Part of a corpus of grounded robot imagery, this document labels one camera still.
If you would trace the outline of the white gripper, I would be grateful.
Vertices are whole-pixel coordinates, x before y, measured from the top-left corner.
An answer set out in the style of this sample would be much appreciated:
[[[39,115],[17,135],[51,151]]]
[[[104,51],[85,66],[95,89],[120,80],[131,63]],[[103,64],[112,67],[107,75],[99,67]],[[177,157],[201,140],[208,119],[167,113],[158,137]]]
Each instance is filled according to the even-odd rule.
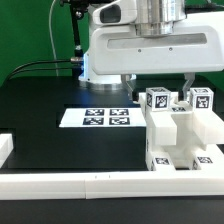
[[[197,72],[224,70],[224,11],[190,14],[173,33],[141,37],[132,25],[96,29],[90,40],[89,66],[98,75],[121,75],[129,99],[138,95],[130,74],[185,73],[180,100]]]

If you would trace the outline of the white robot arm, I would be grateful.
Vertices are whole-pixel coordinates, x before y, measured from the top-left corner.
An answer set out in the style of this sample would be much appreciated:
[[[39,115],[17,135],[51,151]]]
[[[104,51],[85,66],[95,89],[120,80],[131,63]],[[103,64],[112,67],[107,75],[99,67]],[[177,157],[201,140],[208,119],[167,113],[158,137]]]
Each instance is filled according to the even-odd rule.
[[[224,5],[185,0],[114,0],[92,13],[89,68],[119,75],[132,100],[130,76],[224,70]]]

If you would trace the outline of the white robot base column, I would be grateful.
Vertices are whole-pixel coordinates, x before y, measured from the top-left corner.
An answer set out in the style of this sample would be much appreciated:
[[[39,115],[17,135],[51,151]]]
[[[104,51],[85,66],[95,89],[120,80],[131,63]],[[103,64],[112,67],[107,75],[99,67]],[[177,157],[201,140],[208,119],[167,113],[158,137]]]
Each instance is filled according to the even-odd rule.
[[[84,54],[83,72],[79,76],[82,87],[107,91],[123,88],[121,62],[108,53],[94,53],[88,49]]]

